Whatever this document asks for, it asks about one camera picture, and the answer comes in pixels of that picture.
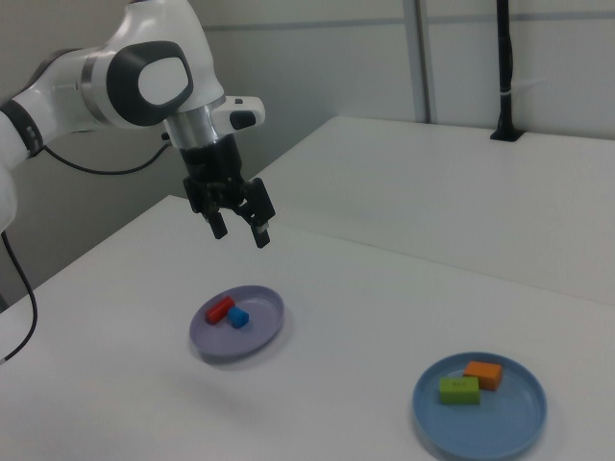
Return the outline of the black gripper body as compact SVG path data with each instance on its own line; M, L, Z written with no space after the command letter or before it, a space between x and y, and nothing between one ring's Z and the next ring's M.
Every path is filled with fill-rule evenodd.
M233 135L205 147L180 151L188 176L184 189L194 212L235 210L245 199L242 160Z

